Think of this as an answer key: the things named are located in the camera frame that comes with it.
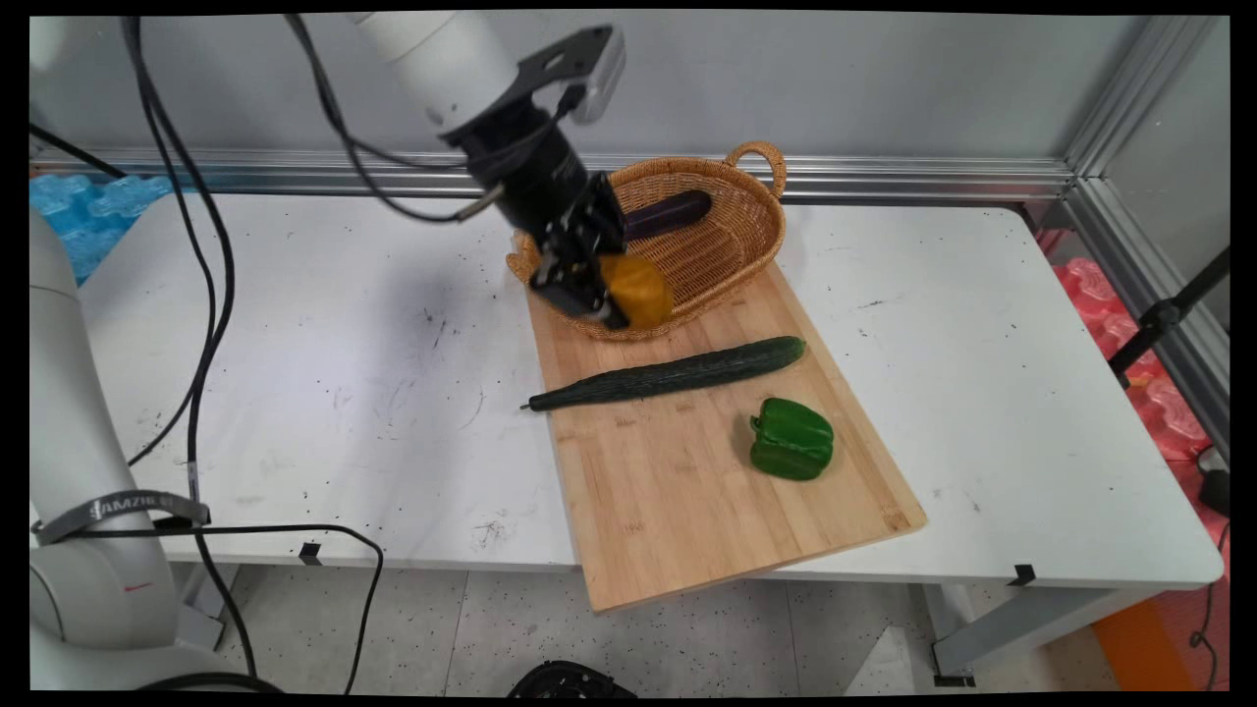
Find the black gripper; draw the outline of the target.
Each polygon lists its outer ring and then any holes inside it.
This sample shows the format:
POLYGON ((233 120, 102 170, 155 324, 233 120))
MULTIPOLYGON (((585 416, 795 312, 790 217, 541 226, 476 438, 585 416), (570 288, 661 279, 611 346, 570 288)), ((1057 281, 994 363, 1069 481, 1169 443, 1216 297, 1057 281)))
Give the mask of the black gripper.
POLYGON ((558 126, 583 99, 564 96, 553 114, 529 97, 512 99, 449 130, 445 142, 465 152, 481 187, 500 190, 497 206, 508 223, 533 237, 541 260, 529 289, 566 316, 621 330, 628 317, 600 258, 626 253, 623 208, 608 175, 591 177, 558 126))

